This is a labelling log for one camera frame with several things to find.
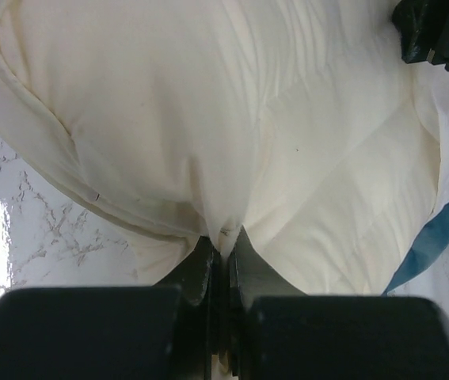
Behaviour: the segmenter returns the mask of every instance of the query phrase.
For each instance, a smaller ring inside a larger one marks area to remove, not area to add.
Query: cream fabric
[[[394,3],[0,0],[0,134],[143,283],[243,224],[302,291],[381,293],[440,168]]]

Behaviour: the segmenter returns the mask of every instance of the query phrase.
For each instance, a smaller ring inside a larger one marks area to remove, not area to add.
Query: blue fabric strip
[[[449,203],[417,235],[413,247],[385,290],[392,291],[432,265],[449,245]]]

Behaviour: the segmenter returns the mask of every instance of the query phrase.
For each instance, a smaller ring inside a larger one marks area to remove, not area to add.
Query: garment
[[[306,293],[381,294],[448,201],[395,4],[0,0],[0,134],[142,283],[244,226]]]

